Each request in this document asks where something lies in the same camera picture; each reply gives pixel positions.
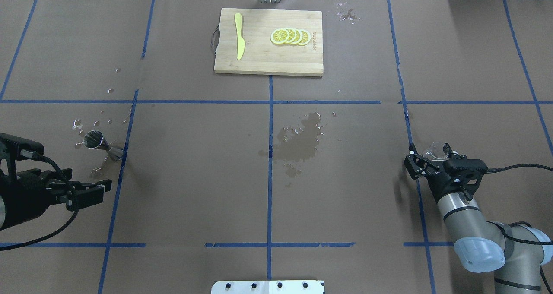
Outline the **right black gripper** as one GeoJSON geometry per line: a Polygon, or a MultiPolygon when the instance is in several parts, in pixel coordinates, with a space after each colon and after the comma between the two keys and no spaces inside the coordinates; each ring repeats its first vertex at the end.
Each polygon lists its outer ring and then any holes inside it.
{"type": "MultiPolygon", "coordinates": [[[[415,145],[409,145],[404,167],[413,180],[426,174],[427,158],[417,152],[415,145]]],[[[427,184],[434,200],[439,201],[447,194],[461,193],[464,200],[472,201],[488,167],[480,159],[468,159],[459,155],[449,144],[442,147],[442,161],[433,161],[436,168],[427,168],[427,184]]]]}

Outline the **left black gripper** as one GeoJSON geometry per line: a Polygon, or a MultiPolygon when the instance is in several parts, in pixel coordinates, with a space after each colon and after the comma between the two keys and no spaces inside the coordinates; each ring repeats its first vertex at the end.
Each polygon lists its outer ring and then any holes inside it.
{"type": "Polygon", "coordinates": [[[99,180],[93,183],[71,181],[74,194],[67,192],[64,182],[69,182],[72,168],[60,171],[30,169],[20,171],[12,181],[8,174],[1,172],[1,229],[6,230],[36,219],[52,205],[63,204],[59,196],[66,195],[65,206],[74,212],[104,200],[104,193],[112,189],[112,180],[99,180]]]}

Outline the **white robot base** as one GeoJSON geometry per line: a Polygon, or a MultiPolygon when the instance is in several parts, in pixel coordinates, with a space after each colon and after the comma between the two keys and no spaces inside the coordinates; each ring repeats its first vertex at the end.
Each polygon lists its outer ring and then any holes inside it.
{"type": "Polygon", "coordinates": [[[325,294],[324,281],[319,280],[247,280],[217,281],[212,294],[325,294]]]}

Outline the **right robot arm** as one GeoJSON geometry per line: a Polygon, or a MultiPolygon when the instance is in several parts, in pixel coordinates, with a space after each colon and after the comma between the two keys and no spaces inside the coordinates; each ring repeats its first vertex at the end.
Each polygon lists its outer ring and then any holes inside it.
{"type": "Polygon", "coordinates": [[[515,168],[489,168],[442,144],[423,154],[409,144],[404,166],[413,180],[424,178],[440,211],[454,252],[472,273],[492,272],[496,294],[540,294],[552,288],[543,266],[552,260],[552,239],[526,222],[487,221],[474,197],[486,174],[515,168]]]}

